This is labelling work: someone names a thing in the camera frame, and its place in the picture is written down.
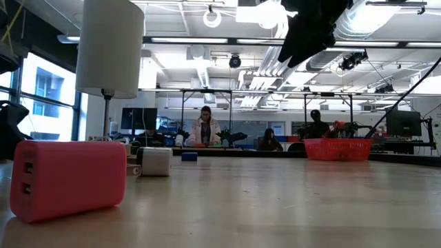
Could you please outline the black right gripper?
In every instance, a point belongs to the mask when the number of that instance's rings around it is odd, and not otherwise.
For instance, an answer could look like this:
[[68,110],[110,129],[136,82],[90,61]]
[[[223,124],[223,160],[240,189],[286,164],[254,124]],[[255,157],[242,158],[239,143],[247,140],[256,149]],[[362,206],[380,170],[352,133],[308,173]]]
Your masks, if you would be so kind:
[[288,20],[288,33],[278,55],[279,62],[289,60],[288,67],[293,68],[335,44],[336,22],[353,7],[353,0],[282,0],[281,5],[297,12]]

